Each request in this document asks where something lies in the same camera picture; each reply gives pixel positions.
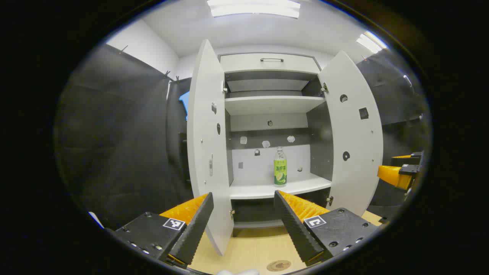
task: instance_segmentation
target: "green bottle label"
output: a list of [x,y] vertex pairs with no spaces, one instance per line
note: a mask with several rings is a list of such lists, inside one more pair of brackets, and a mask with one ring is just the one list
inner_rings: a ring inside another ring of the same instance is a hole
[[275,170],[275,177],[273,181],[277,185],[284,185],[287,183],[287,160],[273,160],[273,168]]

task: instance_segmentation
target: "round sticker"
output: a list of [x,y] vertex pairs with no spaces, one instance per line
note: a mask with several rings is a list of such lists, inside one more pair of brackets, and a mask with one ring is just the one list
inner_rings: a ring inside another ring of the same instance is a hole
[[290,267],[290,262],[286,260],[274,261],[267,265],[267,269],[270,271],[282,271],[289,267]]

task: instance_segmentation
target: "cabinet shelf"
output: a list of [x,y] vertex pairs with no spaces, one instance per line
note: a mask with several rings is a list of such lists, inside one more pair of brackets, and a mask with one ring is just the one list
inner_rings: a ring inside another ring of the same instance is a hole
[[275,187],[273,178],[266,180],[237,180],[230,186],[232,200],[273,198],[275,190],[289,194],[302,194],[331,187],[331,182],[309,172],[303,172],[300,177],[287,180],[287,186]]
[[227,98],[224,102],[230,115],[264,115],[307,113],[325,102],[318,96],[246,96]]

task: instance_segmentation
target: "white cabinet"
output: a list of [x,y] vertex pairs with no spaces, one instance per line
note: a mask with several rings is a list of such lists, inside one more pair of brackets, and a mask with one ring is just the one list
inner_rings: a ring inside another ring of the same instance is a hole
[[[265,79],[274,82],[263,89],[265,82],[255,80]],[[239,88],[230,85],[243,80],[249,83]],[[288,80],[305,84],[290,95],[280,86]],[[224,92],[226,86],[233,96]],[[219,254],[225,253],[234,226],[280,225],[273,215],[242,222],[230,214],[233,206],[252,209],[247,202],[269,203],[273,198],[277,146],[283,146],[288,160],[285,192],[305,195],[331,188],[334,199],[328,208],[364,213],[378,183],[382,128],[372,93],[346,53],[338,53],[320,71],[313,58],[291,54],[223,55],[219,61],[205,40],[197,55],[189,98],[192,189],[195,196],[214,194],[206,232]],[[295,141],[291,143],[288,136]],[[273,204],[268,208],[273,214]]]

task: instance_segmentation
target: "black curtain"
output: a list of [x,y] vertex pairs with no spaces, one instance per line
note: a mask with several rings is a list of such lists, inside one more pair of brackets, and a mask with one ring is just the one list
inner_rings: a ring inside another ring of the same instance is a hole
[[108,228],[183,202],[167,158],[169,81],[103,45],[73,72],[60,97],[58,166],[74,199]]

